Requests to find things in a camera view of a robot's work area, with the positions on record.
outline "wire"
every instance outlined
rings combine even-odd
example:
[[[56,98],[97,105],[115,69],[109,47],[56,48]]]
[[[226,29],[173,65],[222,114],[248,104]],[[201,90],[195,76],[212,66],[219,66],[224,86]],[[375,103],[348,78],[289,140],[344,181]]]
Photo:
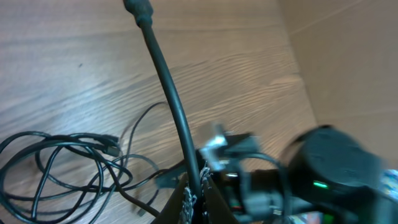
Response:
[[[165,105],[165,106],[167,107],[167,109],[170,109],[169,104],[168,104],[166,101],[161,101],[161,102],[158,102],[157,104],[158,104],[158,105],[160,105],[160,104]],[[123,143],[124,136],[125,136],[126,133],[129,131],[129,129],[137,123],[137,120],[138,120],[140,117],[142,117],[142,116],[144,115],[144,113],[146,113],[146,111],[147,111],[147,109],[143,110],[143,111],[140,113],[140,116],[138,116],[138,117],[136,117],[136,118],[133,118],[132,120],[129,121],[128,125],[124,128],[122,134],[121,134],[120,137],[119,137],[119,143],[120,143],[120,144]]]
[[[148,107],[148,109],[143,112],[140,117],[138,118],[137,122],[135,123],[131,133],[130,133],[130,138],[129,138],[129,146],[127,149],[127,154],[123,155],[123,152],[118,144],[118,138],[114,136],[109,136],[109,135],[102,135],[102,134],[93,134],[93,133],[76,133],[76,134],[71,134],[71,135],[56,135],[52,136],[47,133],[43,132],[38,132],[38,131],[25,131],[21,133],[14,134],[7,139],[5,139],[1,144],[0,144],[0,153],[13,141],[16,139],[19,139],[24,136],[39,136],[42,137],[43,140],[31,144],[30,146],[27,146],[23,150],[19,151],[16,155],[14,155],[1,169],[0,169],[0,204],[12,215],[14,215],[17,219],[26,222],[26,223],[39,223],[39,224],[48,224],[48,223],[59,223],[62,221],[65,221],[67,218],[70,218],[72,215],[75,214],[75,212],[79,208],[86,207],[82,212],[80,212],[78,215],[75,215],[71,220],[68,220],[66,223],[73,223],[80,219],[82,216],[86,215],[94,206],[94,204],[98,201],[99,198],[103,197],[106,195],[106,198],[102,204],[102,206],[99,208],[97,213],[94,215],[94,217],[91,219],[90,223],[94,223],[98,217],[101,215],[102,211],[105,209],[106,205],[108,204],[112,194],[114,192],[119,192],[126,200],[136,204],[138,207],[141,209],[139,210],[138,214],[142,216],[145,212],[149,212],[153,216],[157,216],[159,212],[152,208],[150,205],[154,202],[156,196],[159,193],[159,190],[157,189],[155,194],[152,196],[152,198],[147,202],[141,202],[140,200],[130,196],[127,194],[126,191],[128,190],[133,190],[138,187],[143,186],[144,184],[148,183],[152,178],[156,177],[157,175],[167,171],[167,169],[159,169],[158,166],[150,159],[140,156],[137,154],[130,154],[131,150],[131,143],[132,143],[132,138],[133,135],[136,131],[136,128],[138,127],[138,124],[142,121],[143,117],[155,106],[161,105],[161,104],[167,104],[166,102],[159,102],[151,105]],[[44,166],[41,159],[40,159],[40,152],[43,149],[51,148],[51,147],[56,147],[53,150],[53,153],[47,160],[47,164]],[[91,178],[89,183],[85,186],[74,186],[70,185],[67,183],[64,183],[60,180],[58,180],[56,177],[50,174],[51,167],[53,166],[53,162],[58,155],[58,153],[63,150],[69,150],[70,152],[73,152],[75,154],[78,154],[80,156],[92,159],[94,163],[96,164],[98,172]],[[100,153],[105,154],[110,154],[110,155],[115,155],[115,152],[118,152],[118,154],[122,154],[118,158],[115,158],[112,161],[109,161],[105,159]],[[42,178],[40,180],[39,186],[37,187],[36,193],[34,197],[23,197],[23,196],[18,196],[14,194],[10,194],[5,192],[4,190],[4,179],[5,176],[8,172],[8,170],[11,167],[17,166],[18,163],[23,161],[24,159],[27,159],[30,156],[35,156],[35,162],[39,170],[43,173]],[[137,158],[137,159],[142,159],[146,161],[148,164],[150,164],[154,169],[155,172],[151,174],[150,176],[146,177],[144,180],[131,185],[133,181],[133,176],[130,171],[126,169],[127,167],[127,162],[130,158]],[[118,170],[118,174],[116,175],[113,171],[113,168]],[[114,183],[109,186],[105,187],[104,186],[104,171],[108,170],[109,173],[111,174],[111,177],[114,181]],[[127,180],[124,181],[123,183],[120,183],[120,178],[122,175],[127,176]],[[55,194],[55,195],[50,195],[50,196],[41,196],[41,193],[43,191],[44,185],[47,180],[50,180],[54,182],[55,184],[64,187],[68,189],[67,191],[60,193],[60,194]],[[54,200],[57,198],[62,198],[66,197],[70,194],[76,193],[76,192],[81,192],[76,204],[72,206],[71,208],[66,208],[63,210],[57,210],[57,211],[51,211],[51,212],[44,212],[44,211],[38,211],[38,204],[40,201],[47,201],[47,200]],[[82,203],[83,199],[87,195],[87,193],[94,193],[94,199],[91,199],[85,203]],[[15,204],[14,201],[23,201],[23,202],[32,202],[32,206],[30,209],[28,208],[23,208]],[[37,216],[38,215],[62,215],[61,217],[54,219],[54,220],[38,220]]]
[[[282,184],[282,191],[284,193],[284,212],[283,217],[284,221],[288,220],[288,216],[292,214],[292,206],[291,206],[291,198],[292,198],[292,189],[290,188],[289,177],[287,176],[287,171],[285,167],[276,159],[268,156],[267,154],[254,152],[243,154],[239,157],[239,160],[242,159],[262,159],[268,161],[276,166],[279,171],[280,182]]]
[[[150,19],[152,14],[150,12],[153,12],[153,9],[148,0],[125,1],[125,4],[126,3],[132,4],[131,6],[134,8],[134,10],[131,12],[136,16],[136,22],[141,28],[148,51],[154,62],[160,84],[162,84],[167,102],[169,102],[170,105],[170,110],[172,112],[175,127],[177,128],[178,136],[180,138],[182,153],[184,155],[185,164],[187,167],[189,187],[193,194],[196,195],[197,199],[200,201],[202,198],[202,193],[198,161],[195,154],[195,146],[193,145],[187,117],[185,116],[180,97],[178,96],[177,89],[173,82],[173,78],[170,74],[169,68],[167,67],[159,44],[156,41],[154,31],[152,30],[152,19]]]

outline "cardboard wall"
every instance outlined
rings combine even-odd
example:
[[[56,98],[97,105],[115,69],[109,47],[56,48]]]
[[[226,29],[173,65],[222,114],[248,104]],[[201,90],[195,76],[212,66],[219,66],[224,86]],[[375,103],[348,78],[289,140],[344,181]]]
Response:
[[[398,1],[280,0],[317,121],[398,168]]]

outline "cable plug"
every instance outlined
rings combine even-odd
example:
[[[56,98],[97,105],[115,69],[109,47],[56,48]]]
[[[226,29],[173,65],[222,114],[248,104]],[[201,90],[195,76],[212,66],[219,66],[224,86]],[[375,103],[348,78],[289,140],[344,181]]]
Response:
[[[113,156],[113,157],[119,157],[120,156],[120,150],[116,147],[108,147],[106,152],[104,152],[107,155]]]
[[[114,143],[118,143],[119,142],[119,137],[110,135],[110,134],[103,134],[102,136],[104,136],[104,138],[111,140]]]
[[[123,3],[126,10],[136,18],[137,26],[139,26],[142,20],[152,24],[154,9],[149,0],[123,0]]]

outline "wood grain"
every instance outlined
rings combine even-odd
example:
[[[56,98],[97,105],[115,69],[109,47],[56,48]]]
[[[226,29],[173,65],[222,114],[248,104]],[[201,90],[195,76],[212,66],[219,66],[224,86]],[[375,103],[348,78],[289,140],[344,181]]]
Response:
[[[276,1],[159,0],[153,7],[155,34],[194,140],[198,126],[222,120],[236,133],[256,133],[264,151],[277,157],[290,139],[315,125]],[[122,2],[0,0],[1,139],[25,130],[119,136],[129,120],[161,100],[164,94],[142,34]],[[0,155],[0,166],[36,140],[12,143]],[[132,152],[161,168],[183,158],[167,109],[157,108],[143,119]],[[249,169],[263,165],[250,162]],[[129,169],[136,180],[153,172],[137,160],[131,160]],[[94,163],[68,152],[61,152],[52,171],[77,185],[95,172]],[[40,177],[27,159],[10,171],[6,189],[32,195]],[[61,191],[47,183],[44,195]],[[153,192],[149,184],[131,195],[148,200]],[[171,192],[162,190],[154,207],[161,210]],[[43,202],[39,208],[66,208],[77,196]],[[79,223],[87,223],[99,205]],[[114,194],[97,223],[153,219],[136,212]],[[18,223],[2,208],[0,217]]]

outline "green led light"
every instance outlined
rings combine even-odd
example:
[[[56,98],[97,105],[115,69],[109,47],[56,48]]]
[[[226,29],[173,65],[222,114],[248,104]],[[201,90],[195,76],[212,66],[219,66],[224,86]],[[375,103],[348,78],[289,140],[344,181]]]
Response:
[[[324,214],[323,215],[323,222],[324,224],[333,224],[335,218],[331,215]]]
[[[318,182],[318,181],[314,181],[313,184],[317,187],[321,187],[323,189],[329,189],[329,186],[327,186],[326,184],[322,183],[322,182]]]

